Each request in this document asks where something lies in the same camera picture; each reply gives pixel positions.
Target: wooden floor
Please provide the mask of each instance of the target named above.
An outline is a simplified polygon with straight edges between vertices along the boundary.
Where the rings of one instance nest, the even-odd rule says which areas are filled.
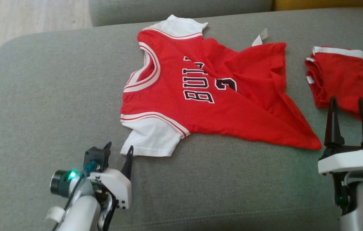
[[[90,27],[88,0],[0,0],[0,46],[21,35]]]

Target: green led light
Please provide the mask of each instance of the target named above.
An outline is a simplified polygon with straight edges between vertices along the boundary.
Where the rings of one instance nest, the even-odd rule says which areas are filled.
[[[347,197],[342,197],[342,196],[340,196],[339,198],[338,198],[338,204],[340,205],[340,206],[347,206],[348,205],[348,198]]]
[[[76,174],[76,172],[75,171],[72,171],[72,172],[70,172],[70,174],[69,174],[69,178],[70,179],[73,179],[73,178],[75,178],[75,176],[76,176],[77,174]]]

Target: black cable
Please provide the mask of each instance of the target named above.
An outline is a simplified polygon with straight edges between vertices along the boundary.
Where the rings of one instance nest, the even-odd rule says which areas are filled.
[[[73,199],[73,196],[75,195],[75,192],[76,192],[77,187],[79,186],[80,182],[85,177],[85,175],[87,175],[85,172],[83,172],[82,174],[80,174],[79,180],[76,182],[75,187],[73,187],[73,191],[72,191],[72,193],[70,193],[69,199],[67,200],[67,203],[64,206],[65,212],[66,212],[66,209],[69,207],[70,202]],[[59,226],[59,223],[56,223],[56,225],[53,227],[52,231],[56,231],[56,229],[57,229],[58,226]]]
[[[67,200],[67,203],[66,203],[66,205],[64,206],[64,210],[66,210],[68,207],[69,207],[69,205],[70,205],[70,202],[72,201],[72,199],[73,199],[73,196],[75,196],[76,194],[75,194],[75,192],[76,192],[76,188],[79,186],[79,183],[82,181],[82,179],[83,179],[83,177],[85,177],[85,173],[82,173],[82,174],[80,174],[80,177],[79,177],[79,180],[77,181],[77,183],[75,184],[75,187],[73,187],[73,191],[72,191],[72,193],[70,194],[70,196],[69,196],[69,199]]]
[[[114,202],[112,204],[111,209],[109,210],[108,214],[106,215],[105,222],[103,224],[102,231],[108,231],[110,222],[112,221],[114,210],[116,209],[116,206],[119,204],[119,201],[116,200],[116,197],[112,196]]]

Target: red stripe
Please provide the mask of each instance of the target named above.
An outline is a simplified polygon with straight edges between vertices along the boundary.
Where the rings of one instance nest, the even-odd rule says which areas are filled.
[[[184,36],[173,36],[171,34],[168,34],[162,30],[159,30],[159,29],[156,29],[156,28],[147,28],[147,29],[144,29],[144,30],[158,30],[159,32],[163,33],[163,34],[166,34],[170,37],[173,37],[173,38],[184,38],[184,37],[188,37],[188,36],[192,36],[192,35],[197,35],[197,34],[202,34],[202,32],[197,32],[197,33],[194,33],[194,34],[191,34],[191,35],[184,35]]]
[[[121,119],[122,120],[136,120],[136,119],[139,119],[139,118],[142,118],[142,117],[146,117],[146,116],[158,116],[158,117],[166,120],[167,122],[171,123],[173,126],[177,127],[174,123],[172,123],[171,121],[167,120],[165,117],[162,117],[162,116],[157,115],[157,114],[146,114],[146,115],[142,115],[142,116],[139,116],[139,117],[136,117],[136,118],[131,118],[131,119],[121,118]],[[179,127],[177,127],[177,129],[180,130],[183,133],[184,137],[186,137],[186,133],[182,129],[180,129]]]
[[[156,67],[157,67],[157,64],[156,64],[156,61],[155,61],[155,57],[153,57],[153,54],[151,54],[150,51],[147,50],[147,52],[152,56],[152,61],[153,61],[154,65],[156,65]],[[141,84],[144,84],[144,83],[148,82],[150,79],[152,79],[155,76],[155,74],[157,73],[157,71],[158,71],[158,68],[156,68],[155,72],[153,72],[153,74],[152,74],[152,76],[150,78],[147,78],[147,80],[143,81],[142,83],[136,83],[134,85],[127,85],[127,86],[124,87],[124,89],[136,87],[136,86],[139,86]]]
[[[133,74],[130,76],[130,79],[127,81],[126,85],[129,84],[130,80],[133,78],[133,76],[135,75],[136,72],[138,72],[138,71],[133,72]]]

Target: jersey number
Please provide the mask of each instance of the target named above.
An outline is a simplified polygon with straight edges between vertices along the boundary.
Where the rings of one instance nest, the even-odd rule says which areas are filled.
[[[237,83],[232,78],[216,79],[214,85],[219,90],[225,90],[227,87],[230,87],[234,91],[237,91]]]
[[[219,90],[226,90],[229,87],[237,92],[237,83],[232,78],[215,79],[214,85]],[[208,88],[208,82],[203,77],[183,77],[183,88]],[[183,94],[187,100],[207,101],[214,104],[213,96],[207,91],[184,90]]]
[[[191,62],[191,60],[186,56],[183,60]],[[182,68],[181,73],[183,75],[207,75],[207,73],[203,70],[205,65],[204,63],[194,62],[194,64],[196,64],[199,69]],[[219,90],[226,90],[227,87],[229,87],[237,92],[237,83],[232,78],[215,79],[214,85]],[[206,77],[183,76],[183,88],[208,88],[208,80]],[[183,94],[186,100],[207,101],[210,104],[214,104],[213,96],[207,91],[184,90]]]

